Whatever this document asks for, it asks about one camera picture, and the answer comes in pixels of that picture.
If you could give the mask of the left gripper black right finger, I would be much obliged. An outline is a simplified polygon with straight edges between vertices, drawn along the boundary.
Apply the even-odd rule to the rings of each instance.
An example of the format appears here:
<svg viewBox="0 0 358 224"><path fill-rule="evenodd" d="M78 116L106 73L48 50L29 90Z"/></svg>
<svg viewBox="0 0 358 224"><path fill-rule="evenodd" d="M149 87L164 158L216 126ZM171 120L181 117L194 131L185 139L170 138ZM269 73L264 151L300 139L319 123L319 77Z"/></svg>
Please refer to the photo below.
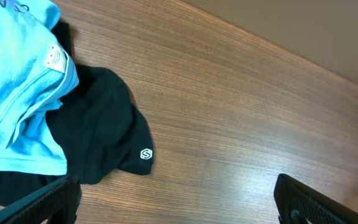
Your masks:
<svg viewBox="0 0 358 224"><path fill-rule="evenodd" d="M273 193L280 224L356 224L358 213L290 177L279 174Z"/></svg>

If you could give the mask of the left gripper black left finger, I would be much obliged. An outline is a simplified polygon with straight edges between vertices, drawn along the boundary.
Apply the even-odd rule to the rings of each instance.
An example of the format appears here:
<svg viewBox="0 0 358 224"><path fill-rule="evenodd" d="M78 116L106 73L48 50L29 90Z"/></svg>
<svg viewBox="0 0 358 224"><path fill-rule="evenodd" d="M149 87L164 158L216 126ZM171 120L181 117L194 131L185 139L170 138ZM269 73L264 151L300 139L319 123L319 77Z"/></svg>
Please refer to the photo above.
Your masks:
<svg viewBox="0 0 358 224"><path fill-rule="evenodd" d="M80 200L78 178L66 175L0 210L0 224L74 224Z"/></svg>

